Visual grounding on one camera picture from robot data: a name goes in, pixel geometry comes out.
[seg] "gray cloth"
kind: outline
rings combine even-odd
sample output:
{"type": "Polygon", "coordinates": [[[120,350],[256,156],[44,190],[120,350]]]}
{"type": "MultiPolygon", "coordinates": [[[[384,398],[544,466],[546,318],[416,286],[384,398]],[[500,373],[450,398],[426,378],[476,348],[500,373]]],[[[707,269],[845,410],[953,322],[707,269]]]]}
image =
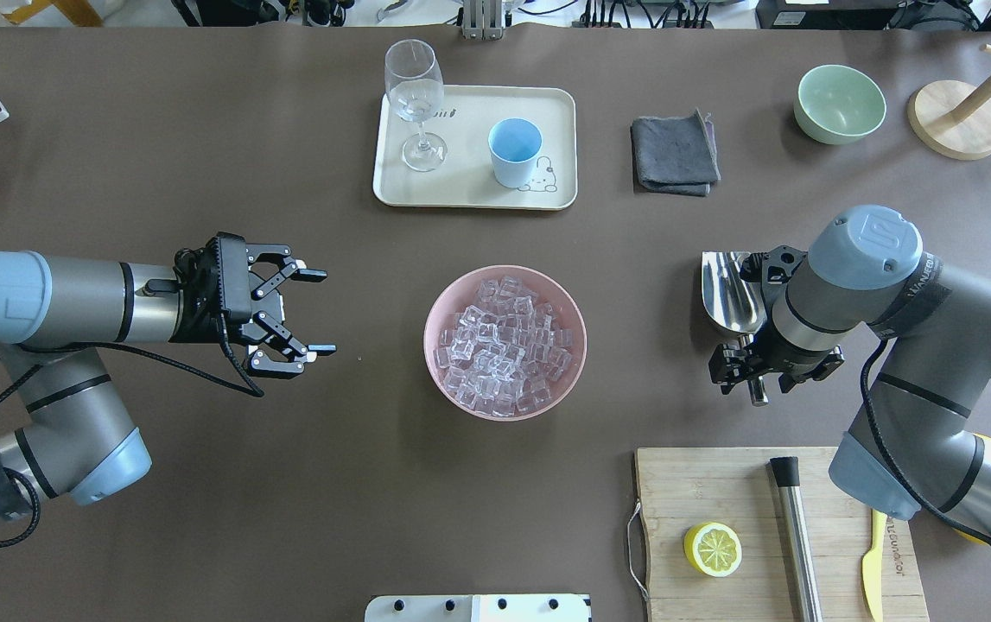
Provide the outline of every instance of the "gray cloth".
{"type": "Polygon", "coordinates": [[[638,117],[630,133],[638,181],[651,192],[704,197],[721,180],[714,126],[698,110],[691,117],[638,117]]]}

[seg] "wine glass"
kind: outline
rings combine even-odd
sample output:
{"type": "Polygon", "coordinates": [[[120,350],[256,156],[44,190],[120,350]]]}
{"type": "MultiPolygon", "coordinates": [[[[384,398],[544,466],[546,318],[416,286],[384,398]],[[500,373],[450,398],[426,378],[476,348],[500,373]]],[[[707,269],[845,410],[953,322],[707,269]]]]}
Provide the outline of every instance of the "wine glass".
{"type": "Polygon", "coordinates": [[[419,133],[403,143],[403,161],[414,170],[433,170],[445,162],[445,141],[422,124],[433,118],[445,99],[441,68],[425,41],[404,39],[384,56],[384,88],[391,109],[404,121],[419,124],[419,133]]]}

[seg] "tray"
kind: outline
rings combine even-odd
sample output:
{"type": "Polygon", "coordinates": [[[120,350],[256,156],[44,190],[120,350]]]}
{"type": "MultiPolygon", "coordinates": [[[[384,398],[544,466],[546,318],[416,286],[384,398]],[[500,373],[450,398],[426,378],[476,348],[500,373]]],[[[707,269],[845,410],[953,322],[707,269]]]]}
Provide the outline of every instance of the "tray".
{"type": "Polygon", "coordinates": [[[525,86],[445,86],[445,103],[427,131],[445,139],[445,162],[417,173],[402,162],[400,150],[417,124],[404,122],[380,102],[380,131],[372,191],[388,205],[563,209],[579,192],[575,166],[575,101],[561,88],[525,86]],[[538,172],[527,186],[505,188],[495,181],[487,132],[504,118],[529,119],[542,131],[538,172]]]}
{"type": "MultiPolygon", "coordinates": [[[[871,511],[829,480],[826,472],[834,452],[835,447],[638,449],[649,621],[799,619],[786,528],[767,470],[769,458],[798,456],[824,618],[870,622],[860,558],[871,546],[871,511]],[[705,520],[728,524],[740,536],[743,560],[727,578],[699,574],[683,554],[686,530],[705,520]]],[[[883,544],[885,619],[929,621],[909,524],[888,518],[883,544]]]]}

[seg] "cutting board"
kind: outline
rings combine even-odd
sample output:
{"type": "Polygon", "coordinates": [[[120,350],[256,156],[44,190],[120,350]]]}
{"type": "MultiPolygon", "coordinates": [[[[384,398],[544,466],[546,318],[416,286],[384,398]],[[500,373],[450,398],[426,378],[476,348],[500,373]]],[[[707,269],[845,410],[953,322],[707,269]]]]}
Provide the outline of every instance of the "cutting board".
{"type": "MultiPolygon", "coordinates": [[[[791,549],[767,468],[776,456],[798,456],[824,619],[871,619],[860,576],[860,558],[871,546],[870,510],[829,480],[834,452],[833,447],[638,449],[649,622],[799,619],[791,549]],[[699,574],[683,554],[686,530],[708,520],[728,524],[740,537],[740,567],[725,578],[699,574]]],[[[886,622],[927,622],[918,559],[905,521],[886,520],[882,589],[886,622]]]]}

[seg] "yellow knife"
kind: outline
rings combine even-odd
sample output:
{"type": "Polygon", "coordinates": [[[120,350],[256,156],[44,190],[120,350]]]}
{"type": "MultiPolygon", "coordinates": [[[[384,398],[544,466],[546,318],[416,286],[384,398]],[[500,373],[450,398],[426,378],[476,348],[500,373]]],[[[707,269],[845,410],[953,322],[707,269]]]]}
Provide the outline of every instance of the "yellow knife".
{"type": "Polygon", "coordinates": [[[863,574],[863,598],[867,600],[867,610],[875,622],[883,622],[883,530],[886,515],[871,510],[871,548],[860,560],[863,574]]]}

